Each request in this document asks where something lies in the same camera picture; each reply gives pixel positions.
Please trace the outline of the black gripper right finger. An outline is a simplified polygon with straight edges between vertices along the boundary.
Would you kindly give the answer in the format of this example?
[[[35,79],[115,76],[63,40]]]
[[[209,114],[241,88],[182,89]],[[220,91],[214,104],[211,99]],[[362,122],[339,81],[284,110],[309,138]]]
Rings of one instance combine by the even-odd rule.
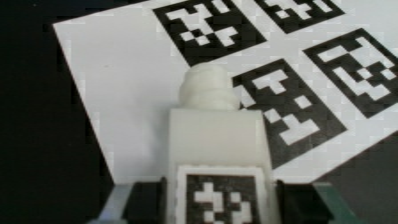
[[[355,224],[355,213],[330,183],[278,180],[275,189],[282,224]]]

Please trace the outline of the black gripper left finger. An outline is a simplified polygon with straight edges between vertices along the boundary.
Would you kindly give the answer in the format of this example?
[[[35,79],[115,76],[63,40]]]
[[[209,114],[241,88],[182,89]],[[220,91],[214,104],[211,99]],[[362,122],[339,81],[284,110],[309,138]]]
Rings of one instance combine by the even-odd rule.
[[[166,179],[115,185],[86,224],[165,224]]]

